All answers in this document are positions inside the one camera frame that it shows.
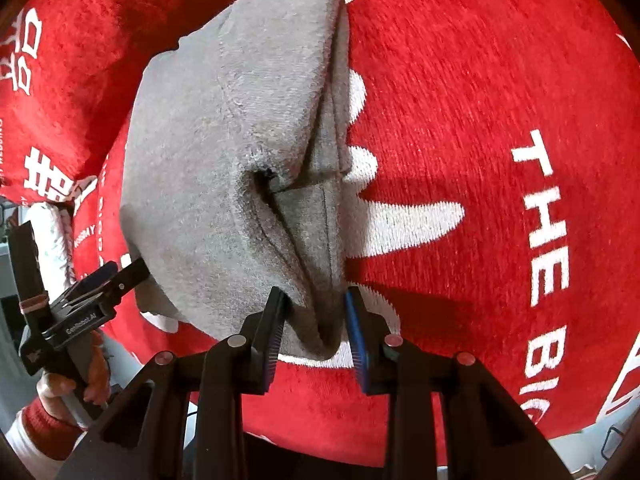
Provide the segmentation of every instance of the cloth fold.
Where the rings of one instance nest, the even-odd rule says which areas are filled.
[[[294,305],[282,352],[334,354],[348,35],[344,0],[238,0],[150,62],[120,205],[153,276],[141,310],[220,339],[276,285]]]

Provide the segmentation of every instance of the metal screw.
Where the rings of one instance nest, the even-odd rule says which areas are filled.
[[[391,346],[391,348],[396,348],[400,346],[404,342],[401,336],[398,334],[387,334],[385,335],[385,345]]]
[[[235,334],[226,340],[226,344],[231,348],[240,348],[246,344],[246,338],[243,335]]]
[[[456,356],[456,359],[463,366],[471,366],[476,362],[476,358],[474,357],[474,355],[470,354],[469,352],[460,352]]]
[[[160,352],[158,355],[156,355],[157,365],[165,366],[165,365],[171,364],[173,360],[174,360],[174,355],[168,350],[165,350],[164,352]]]

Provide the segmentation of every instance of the white fabric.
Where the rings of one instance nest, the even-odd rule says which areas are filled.
[[[22,423],[22,411],[5,435],[9,445],[36,480],[54,480],[63,462],[49,458],[35,447]]]
[[[27,211],[38,246],[38,264],[49,301],[76,282],[72,264],[71,218],[49,203],[37,203]]]

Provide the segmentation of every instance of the white sleeve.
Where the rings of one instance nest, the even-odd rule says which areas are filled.
[[[49,458],[35,447],[22,424],[22,411],[18,412],[5,437],[36,480],[54,480],[64,462]]]

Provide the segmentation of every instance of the chinese characters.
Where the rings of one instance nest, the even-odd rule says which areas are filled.
[[[42,22],[36,9],[29,9],[26,15],[20,11],[12,23],[14,32],[0,46],[14,45],[7,57],[0,57],[0,81],[10,80],[14,92],[22,91],[31,95],[31,70],[28,60],[38,59],[38,47],[42,35]]]
[[[51,202],[66,202],[76,199],[84,188],[87,194],[95,189],[94,176],[78,182],[69,178],[57,166],[51,165],[51,159],[37,148],[31,147],[31,153],[24,157],[24,167],[29,177],[24,181],[24,189],[31,189]]]

